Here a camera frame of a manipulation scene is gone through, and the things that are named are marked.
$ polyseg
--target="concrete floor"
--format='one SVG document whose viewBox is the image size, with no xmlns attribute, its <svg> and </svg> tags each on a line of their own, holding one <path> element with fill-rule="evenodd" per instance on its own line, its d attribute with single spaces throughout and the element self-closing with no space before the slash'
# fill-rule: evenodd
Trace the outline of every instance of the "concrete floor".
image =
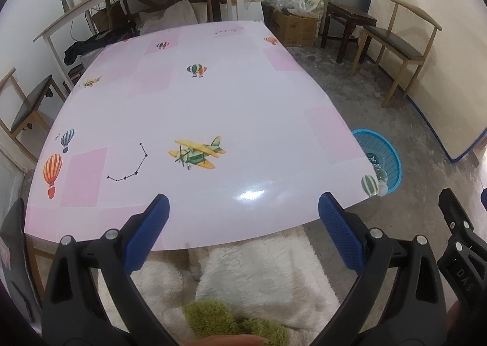
<svg viewBox="0 0 487 346">
<path fill-rule="evenodd" d="M 487 188 L 484 162 L 475 167 L 469 156 L 451 164 L 423 118 L 408 100 L 395 95 L 387 108 L 381 107 L 391 80 L 366 60 L 361 70 L 349 76 L 356 44 L 350 43 L 342 64 L 337 64 L 339 41 L 328 40 L 327 48 L 289 48 L 297 62 L 325 90 L 351 130 L 366 128 L 381 133 L 396 148 L 403 166 L 403 177 L 396 191 L 352 206 L 348 211 L 360 216 L 368 227 L 381 228 L 389 237 L 411 240 L 425 235 L 438 259 L 450 236 L 438 208 L 442 189 L 451 188 L 474 224 L 475 231 L 487 238 L 487 212 L 480 204 L 483 184 Z M 320 221 L 305 225 L 337 297 L 343 301 L 355 281 Z M 366 327 L 377 323 L 392 286 L 395 270 L 389 270 Z M 455 301 L 447 285 L 447 308 Z"/>
</svg>

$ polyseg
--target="dark cushion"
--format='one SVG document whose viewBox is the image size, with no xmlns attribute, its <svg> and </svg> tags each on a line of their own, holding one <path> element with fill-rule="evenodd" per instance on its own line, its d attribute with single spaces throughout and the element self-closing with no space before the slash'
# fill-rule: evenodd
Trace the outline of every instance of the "dark cushion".
<svg viewBox="0 0 487 346">
<path fill-rule="evenodd" d="M 378 38 L 389 44 L 396 51 L 404 55 L 410 61 L 423 61 L 425 58 L 416 48 L 404 41 L 400 36 L 387 29 L 381 29 L 375 26 L 364 26 L 364 29 L 370 31 Z"/>
<path fill-rule="evenodd" d="M 49 84 L 52 78 L 52 75 L 46 77 L 39 85 L 37 85 L 33 89 L 32 92 L 29 93 L 27 99 L 24 100 L 24 103 L 22 103 L 20 110 L 15 117 L 14 123 L 10 128 L 10 133 L 14 133 L 17 130 L 20 124 L 24 122 L 29 115 L 31 115 L 32 110 L 37 110 L 39 108 L 40 102 L 44 98 L 47 89 L 49 89 Z"/>
</svg>

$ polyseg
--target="cardboard box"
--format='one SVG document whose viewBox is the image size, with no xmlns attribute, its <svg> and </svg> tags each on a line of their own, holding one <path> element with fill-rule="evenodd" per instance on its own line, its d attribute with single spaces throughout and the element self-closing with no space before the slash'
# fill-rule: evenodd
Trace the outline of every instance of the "cardboard box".
<svg viewBox="0 0 487 346">
<path fill-rule="evenodd" d="M 94 27 L 99 31 L 107 31 L 127 24 L 127 16 L 123 12 L 120 1 L 116 1 L 110 6 L 110 11 L 104 8 L 92 15 Z"/>
<path fill-rule="evenodd" d="M 312 46 L 316 39 L 318 19 L 286 15 L 275 10 L 269 29 L 284 46 Z"/>
</svg>

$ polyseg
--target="blue gripper pad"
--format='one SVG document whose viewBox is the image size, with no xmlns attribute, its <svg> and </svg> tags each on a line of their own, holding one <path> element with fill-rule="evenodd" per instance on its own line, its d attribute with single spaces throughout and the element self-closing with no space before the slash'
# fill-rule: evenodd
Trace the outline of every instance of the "blue gripper pad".
<svg viewBox="0 0 487 346">
<path fill-rule="evenodd" d="M 330 234 L 347 268 L 362 273 L 365 267 L 363 245 L 342 215 L 343 209 L 323 194 L 318 202 L 318 214 Z"/>
<path fill-rule="evenodd" d="M 485 188 L 482 191 L 482 194 L 480 195 L 480 201 L 484 205 L 485 209 L 487 210 L 487 188 Z"/>
<path fill-rule="evenodd" d="M 158 194 L 142 216 L 144 216 L 142 223 L 125 245 L 123 267 L 128 274 L 140 270 L 144 265 L 150 250 L 169 219 L 169 199 Z"/>
</svg>

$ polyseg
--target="wooden chair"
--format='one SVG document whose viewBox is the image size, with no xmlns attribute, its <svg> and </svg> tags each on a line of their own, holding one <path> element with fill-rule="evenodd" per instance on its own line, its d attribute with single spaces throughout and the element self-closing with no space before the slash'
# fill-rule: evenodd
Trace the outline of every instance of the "wooden chair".
<svg viewBox="0 0 487 346">
<path fill-rule="evenodd" d="M 355 56 L 354 60 L 354 65 L 352 67 L 352 72 L 351 75 L 353 75 L 357 67 L 359 65 L 359 60 L 360 56 L 362 53 L 362 50 L 364 47 L 368 47 L 371 39 L 373 38 L 374 40 L 378 41 L 379 43 L 382 44 L 382 48 L 380 49 L 379 56 L 377 57 L 376 60 L 376 67 L 379 67 L 380 60 L 382 59 L 382 55 L 384 55 L 385 49 L 389 49 L 392 53 L 397 55 L 401 60 L 403 61 L 401 68 L 399 69 L 399 73 L 396 76 L 393 86 L 390 88 L 389 92 L 386 94 L 386 97 L 384 98 L 384 101 L 382 102 L 382 107 L 385 107 L 385 105 L 388 103 L 390 98 L 392 97 L 395 89 L 398 87 L 399 82 L 401 78 L 403 77 L 404 73 L 406 72 L 406 68 L 408 65 L 418 65 L 416 68 L 416 71 L 414 75 L 411 78 L 411 81 L 409 81 L 409 84 L 404 91 L 404 94 L 402 98 L 404 99 L 407 94 L 410 92 L 411 88 L 415 85 L 419 72 L 423 68 L 423 65 L 425 63 L 426 57 L 429 54 L 429 51 L 431 50 L 431 47 L 433 45 L 433 40 L 436 35 L 436 32 L 439 30 L 441 31 L 441 26 L 436 22 L 432 17 L 430 17 L 425 11 L 420 9 L 419 7 L 409 4 L 408 2 L 402 1 L 402 0 L 391 0 L 392 2 L 395 2 L 395 7 L 393 14 L 391 16 L 391 21 L 389 22 L 389 27 L 386 29 L 382 29 L 380 27 L 375 27 L 375 26 L 364 26 L 364 30 L 362 32 L 362 35 L 360 37 L 360 44 L 359 44 L 359 50 L 357 51 L 357 54 Z M 434 26 L 433 33 L 431 34 L 431 37 L 429 38 L 428 44 L 426 45 L 426 49 L 424 53 L 420 53 L 417 49 L 415 49 L 413 46 L 408 44 L 406 41 L 404 41 L 402 38 L 400 38 L 398 35 L 394 34 L 392 32 L 392 28 L 394 25 L 395 17 L 398 14 L 398 7 L 403 6 L 409 11 L 415 13 L 417 16 L 419 16 L 421 19 L 424 19 L 425 21 L 431 23 Z"/>
<path fill-rule="evenodd" d="M 45 120 L 37 112 L 42 99 L 44 96 L 52 97 L 53 93 L 51 91 L 51 87 L 54 88 L 56 93 L 61 97 L 62 101 L 66 101 L 66 98 L 59 90 L 58 86 L 55 84 L 53 80 L 53 76 L 50 75 L 46 77 L 39 85 L 37 85 L 32 92 L 28 96 L 22 92 L 20 89 L 19 84 L 14 78 L 15 67 L 9 71 L 9 73 L 3 77 L 2 81 L 0 81 L 0 93 L 2 93 L 3 88 L 5 87 L 7 81 L 10 79 L 14 85 L 15 91 L 23 99 L 23 103 L 20 107 L 17 116 L 15 117 L 14 122 L 12 123 L 12 127 L 9 129 L 5 123 L 0 120 L 0 126 L 2 129 L 8 134 L 8 136 L 13 140 L 13 142 L 34 162 L 37 162 L 37 158 L 21 143 L 17 140 L 17 136 L 19 133 L 27 126 L 32 128 L 30 125 L 33 121 L 38 121 L 39 124 L 49 132 L 51 129 L 50 126 L 47 124 Z"/>
</svg>

